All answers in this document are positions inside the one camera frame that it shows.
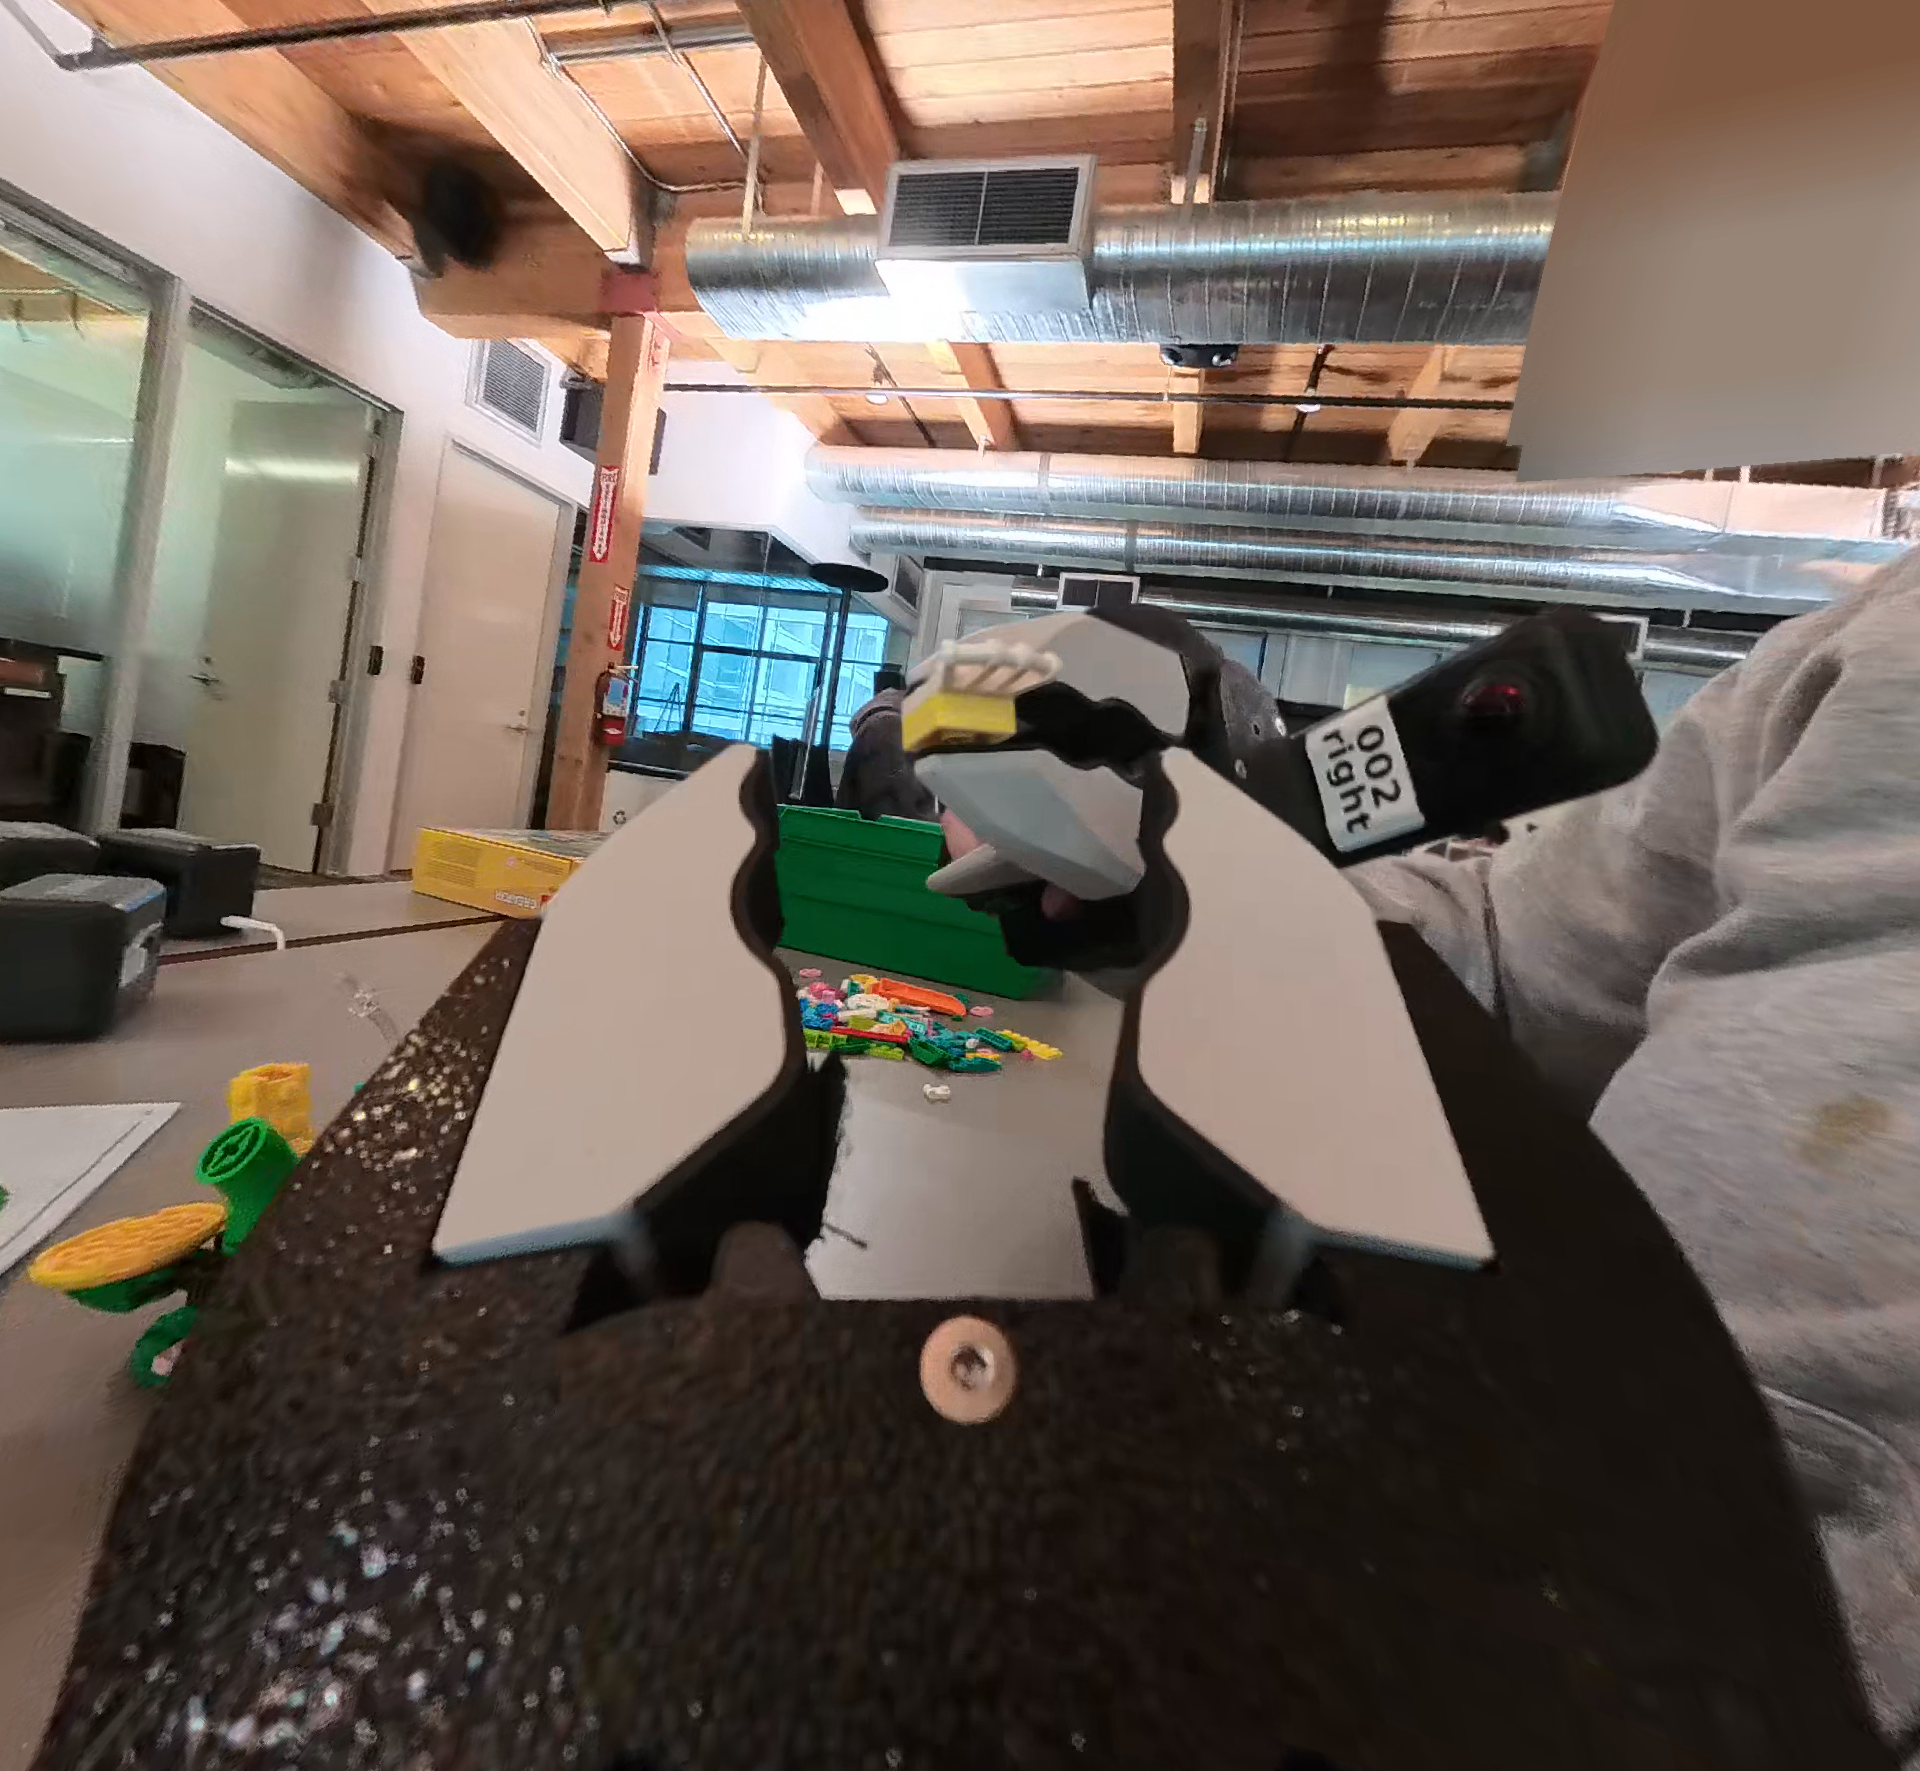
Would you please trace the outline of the person's right forearm grey sleeve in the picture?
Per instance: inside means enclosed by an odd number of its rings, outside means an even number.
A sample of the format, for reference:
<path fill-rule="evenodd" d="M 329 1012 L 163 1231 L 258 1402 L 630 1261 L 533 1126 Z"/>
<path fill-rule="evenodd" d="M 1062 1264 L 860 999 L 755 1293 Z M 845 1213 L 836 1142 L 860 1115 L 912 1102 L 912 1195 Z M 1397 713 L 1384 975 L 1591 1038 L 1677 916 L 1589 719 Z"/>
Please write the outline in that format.
<path fill-rule="evenodd" d="M 1916 552 L 1768 632 L 1634 781 L 1347 880 L 1594 1126 L 1916 1134 Z"/>

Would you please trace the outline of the pile of colourful lego pieces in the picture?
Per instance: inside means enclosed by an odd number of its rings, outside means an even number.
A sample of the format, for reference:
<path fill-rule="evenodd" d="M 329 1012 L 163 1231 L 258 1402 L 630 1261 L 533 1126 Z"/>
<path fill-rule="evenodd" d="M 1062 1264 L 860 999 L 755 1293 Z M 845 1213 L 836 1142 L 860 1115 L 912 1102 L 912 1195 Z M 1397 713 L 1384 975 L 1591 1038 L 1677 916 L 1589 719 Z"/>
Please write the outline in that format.
<path fill-rule="evenodd" d="M 993 1006 L 943 988 L 853 970 L 795 975 L 803 1042 L 841 1059 L 912 1062 L 936 1074 L 981 1074 L 1010 1062 L 1057 1062 L 1058 1046 L 1010 1028 Z"/>

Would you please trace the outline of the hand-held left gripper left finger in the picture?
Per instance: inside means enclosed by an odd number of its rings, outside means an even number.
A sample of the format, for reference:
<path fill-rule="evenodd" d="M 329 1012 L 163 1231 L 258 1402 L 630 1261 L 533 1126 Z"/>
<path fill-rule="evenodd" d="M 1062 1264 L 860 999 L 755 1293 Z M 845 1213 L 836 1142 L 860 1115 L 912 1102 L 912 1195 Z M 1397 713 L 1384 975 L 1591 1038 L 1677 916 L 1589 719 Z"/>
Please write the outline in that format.
<path fill-rule="evenodd" d="M 847 1062 L 780 961 L 769 758 L 734 745 L 538 921 L 433 1259 L 582 1253 L 620 1296 L 819 1296 Z"/>

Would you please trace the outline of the white wall vent grille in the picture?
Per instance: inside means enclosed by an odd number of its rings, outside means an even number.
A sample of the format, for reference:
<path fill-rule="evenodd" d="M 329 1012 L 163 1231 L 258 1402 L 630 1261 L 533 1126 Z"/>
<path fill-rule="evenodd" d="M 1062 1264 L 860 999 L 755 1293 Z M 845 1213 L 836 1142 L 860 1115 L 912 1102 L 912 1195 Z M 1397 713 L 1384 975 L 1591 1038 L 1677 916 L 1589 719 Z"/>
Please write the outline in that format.
<path fill-rule="evenodd" d="M 471 342 L 467 405 L 533 444 L 542 443 L 556 388 L 556 360 L 542 348 L 508 338 Z"/>

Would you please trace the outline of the stack of green plastic bins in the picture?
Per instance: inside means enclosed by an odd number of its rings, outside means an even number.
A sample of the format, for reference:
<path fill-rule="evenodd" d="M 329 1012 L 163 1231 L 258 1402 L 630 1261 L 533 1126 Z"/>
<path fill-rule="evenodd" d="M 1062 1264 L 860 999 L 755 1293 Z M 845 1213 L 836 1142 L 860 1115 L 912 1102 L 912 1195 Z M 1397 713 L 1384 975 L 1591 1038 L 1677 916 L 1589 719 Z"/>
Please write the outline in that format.
<path fill-rule="evenodd" d="M 1007 953 L 992 916 L 926 887 L 943 863 L 932 821 L 785 804 L 774 863 L 780 943 L 808 963 L 888 970 L 978 999 L 1035 999 L 1058 988 L 1052 969 Z"/>

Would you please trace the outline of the yellow lego flower disc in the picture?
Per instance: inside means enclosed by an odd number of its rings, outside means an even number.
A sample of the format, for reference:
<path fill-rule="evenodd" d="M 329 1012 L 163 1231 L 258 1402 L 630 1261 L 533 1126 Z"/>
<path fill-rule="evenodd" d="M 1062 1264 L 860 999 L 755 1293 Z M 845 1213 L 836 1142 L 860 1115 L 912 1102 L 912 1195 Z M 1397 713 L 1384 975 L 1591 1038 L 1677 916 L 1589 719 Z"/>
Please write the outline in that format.
<path fill-rule="evenodd" d="M 111 1220 L 34 1254 L 29 1281 L 66 1296 L 70 1290 L 127 1279 L 221 1238 L 222 1221 L 224 1208 L 210 1202 Z"/>

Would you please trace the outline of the large white duct register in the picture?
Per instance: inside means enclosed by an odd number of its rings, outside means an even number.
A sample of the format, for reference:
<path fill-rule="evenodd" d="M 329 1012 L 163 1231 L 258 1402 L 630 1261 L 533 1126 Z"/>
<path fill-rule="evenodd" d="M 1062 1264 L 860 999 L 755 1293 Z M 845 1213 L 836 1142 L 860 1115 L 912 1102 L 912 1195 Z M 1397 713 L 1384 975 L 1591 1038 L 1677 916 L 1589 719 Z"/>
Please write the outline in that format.
<path fill-rule="evenodd" d="M 1094 189 L 1091 153 L 903 159 L 880 213 L 877 276 L 945 315 L 1082 313 Z"/>

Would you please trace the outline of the person's grey hoodie torso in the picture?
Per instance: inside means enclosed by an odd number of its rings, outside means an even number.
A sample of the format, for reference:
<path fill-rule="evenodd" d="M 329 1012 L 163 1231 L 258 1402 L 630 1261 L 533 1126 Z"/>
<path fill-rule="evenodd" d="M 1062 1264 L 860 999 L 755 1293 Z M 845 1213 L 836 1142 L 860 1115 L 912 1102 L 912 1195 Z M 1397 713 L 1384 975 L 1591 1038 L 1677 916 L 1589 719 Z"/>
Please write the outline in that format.
<path fill-rule="evenodd" d="M 1596 1128 L 1760 1386 L 1876 1717 L 1916 1728 L 1916 1034 L 1668 1021 Z"/>

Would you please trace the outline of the large silver ceiling duct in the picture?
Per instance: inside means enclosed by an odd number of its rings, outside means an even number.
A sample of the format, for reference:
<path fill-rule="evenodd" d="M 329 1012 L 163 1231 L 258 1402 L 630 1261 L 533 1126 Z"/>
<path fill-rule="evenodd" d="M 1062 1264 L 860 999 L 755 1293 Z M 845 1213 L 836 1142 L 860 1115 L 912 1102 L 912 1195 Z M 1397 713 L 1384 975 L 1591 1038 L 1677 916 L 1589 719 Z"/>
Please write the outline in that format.
<path fill-rule="evenodd" d="M 731 338 L 847 344 L 1522 344 L 1555 194 L 1102 209 L 1083 252 L 890 252 L 873 219 L 687 230 Z"/>

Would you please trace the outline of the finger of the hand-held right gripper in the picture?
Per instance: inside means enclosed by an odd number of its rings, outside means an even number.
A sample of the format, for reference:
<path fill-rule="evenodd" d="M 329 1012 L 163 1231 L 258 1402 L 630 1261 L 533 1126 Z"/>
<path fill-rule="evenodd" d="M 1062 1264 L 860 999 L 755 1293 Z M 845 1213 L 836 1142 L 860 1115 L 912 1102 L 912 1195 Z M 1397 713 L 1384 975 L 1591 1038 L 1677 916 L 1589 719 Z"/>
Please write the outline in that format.
<path fill-rule="evenodd" d="M 1170 643 L 1133 628 L 1133 612 L 1083 608 L 1018 618 L 1012 643 L 1052 657 L 1017 694 L 1017 736 L 1046 751 L 1170 751 L 1187 743 L 1193 680 Z"/>
<path fill-rule="evenodd" d="M 1046 748 L 918 756 L 916 775 L 973 838 L 926 879 L 926 889 L 955 899 L 1030 885 L 1082 901 L 1130 896 L 1147 872 L 1140 833 L 1153 772 L 1150 756 L 1075 765 Z"/>

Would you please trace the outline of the open lego instruction booklet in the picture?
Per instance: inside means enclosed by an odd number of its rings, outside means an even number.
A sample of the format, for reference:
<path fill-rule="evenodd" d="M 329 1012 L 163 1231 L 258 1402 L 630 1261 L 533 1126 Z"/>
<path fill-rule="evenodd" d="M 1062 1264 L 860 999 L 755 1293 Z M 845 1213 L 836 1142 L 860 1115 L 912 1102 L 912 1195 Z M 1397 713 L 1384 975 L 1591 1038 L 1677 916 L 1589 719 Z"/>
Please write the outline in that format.
<path fill-rule="evenodd" d="M 3 1272 L 17 1270 L 177 1112 L 177 1103 L 5 1109 Z"/>

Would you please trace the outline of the wooden support post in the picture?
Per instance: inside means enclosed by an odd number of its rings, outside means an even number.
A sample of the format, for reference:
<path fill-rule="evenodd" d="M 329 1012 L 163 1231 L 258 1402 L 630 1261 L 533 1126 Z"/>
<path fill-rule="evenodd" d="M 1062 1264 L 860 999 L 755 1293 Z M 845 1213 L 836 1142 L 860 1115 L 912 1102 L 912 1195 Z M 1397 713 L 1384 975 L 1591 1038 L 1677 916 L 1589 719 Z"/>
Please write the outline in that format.
<path fill-rule="evenodd" d="M 656 311 L 613 320 L 592 500 L 573 583 L 544 821 L 592 833 L 604 814 L 613 703 L 625 695 L 644 498 L 667 336 Z"/>

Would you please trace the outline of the white door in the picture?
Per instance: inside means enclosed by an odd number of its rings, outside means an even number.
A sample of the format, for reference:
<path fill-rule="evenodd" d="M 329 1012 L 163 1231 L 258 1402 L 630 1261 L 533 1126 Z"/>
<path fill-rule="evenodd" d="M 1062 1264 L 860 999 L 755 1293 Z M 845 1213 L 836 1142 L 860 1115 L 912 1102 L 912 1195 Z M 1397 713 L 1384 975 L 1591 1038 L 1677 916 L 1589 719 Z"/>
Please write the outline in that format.
<path fill-rule="evenodd" d="M 419 830 L 529 821 L 575 509 L 451 443 L 415 644 L 390 863 Z"/>

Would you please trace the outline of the person's right hand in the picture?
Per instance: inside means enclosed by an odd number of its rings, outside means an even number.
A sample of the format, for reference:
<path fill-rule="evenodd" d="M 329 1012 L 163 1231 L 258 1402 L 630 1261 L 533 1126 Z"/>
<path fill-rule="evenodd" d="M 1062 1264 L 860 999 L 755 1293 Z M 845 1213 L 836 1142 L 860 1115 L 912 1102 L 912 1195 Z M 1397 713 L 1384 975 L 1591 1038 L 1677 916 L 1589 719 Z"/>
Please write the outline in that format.
<path fill-rule="evenodd" d="M 955 811 L 941 814 L 943 863 L 926 889 L 981 910 L 1038 910 L 1046 921 L 1083 914 L 1086 906 L 1063 887 L 1001 858 L 993 844 L 971 833 Z"/>

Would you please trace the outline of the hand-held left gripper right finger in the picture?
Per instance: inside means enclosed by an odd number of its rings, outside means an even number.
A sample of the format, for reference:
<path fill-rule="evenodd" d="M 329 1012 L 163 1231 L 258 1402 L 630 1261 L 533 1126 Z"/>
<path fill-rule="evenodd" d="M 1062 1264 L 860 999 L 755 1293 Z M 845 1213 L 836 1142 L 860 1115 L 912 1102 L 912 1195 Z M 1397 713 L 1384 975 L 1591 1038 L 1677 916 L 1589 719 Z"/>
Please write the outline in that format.
<path fill-rule="evenodd" d="M 1144 779 L 1137 936 L 1100 1158 L 1077 1179 L 1095 1297 L 1153 1251 L 1289 1301 L 1329 1251 L 1488 1270 L 1497 1253 L 1364 898 L 1187 751 Z"/>

